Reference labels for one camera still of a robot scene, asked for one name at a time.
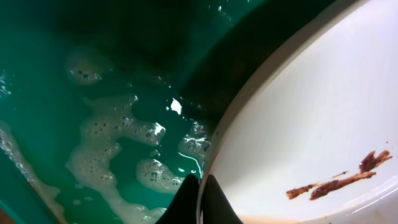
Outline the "white plate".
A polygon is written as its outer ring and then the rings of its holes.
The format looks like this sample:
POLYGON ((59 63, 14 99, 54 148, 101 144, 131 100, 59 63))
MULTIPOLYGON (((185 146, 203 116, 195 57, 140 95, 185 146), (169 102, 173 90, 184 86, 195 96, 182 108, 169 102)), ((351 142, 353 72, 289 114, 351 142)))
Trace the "white plate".
POLYGON ((337 1, 246 82, 211 140, 244 223, 397 222, 397 1, 337 1))

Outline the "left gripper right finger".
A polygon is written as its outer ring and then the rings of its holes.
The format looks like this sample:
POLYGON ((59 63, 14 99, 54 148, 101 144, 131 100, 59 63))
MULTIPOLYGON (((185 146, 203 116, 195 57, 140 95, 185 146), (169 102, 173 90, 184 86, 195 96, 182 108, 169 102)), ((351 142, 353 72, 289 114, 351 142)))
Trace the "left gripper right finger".
POLYGON ((203 224, 243 224, 212 174, 206 179, 201 212, 203 224))

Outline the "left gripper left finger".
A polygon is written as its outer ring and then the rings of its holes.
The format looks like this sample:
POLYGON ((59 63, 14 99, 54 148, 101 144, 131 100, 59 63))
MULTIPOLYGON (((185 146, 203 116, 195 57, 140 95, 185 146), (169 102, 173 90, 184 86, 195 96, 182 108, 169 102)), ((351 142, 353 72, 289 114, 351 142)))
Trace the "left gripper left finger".
POLYGON ((196 224, 199 180, 188 174, 156 224, 196 224))

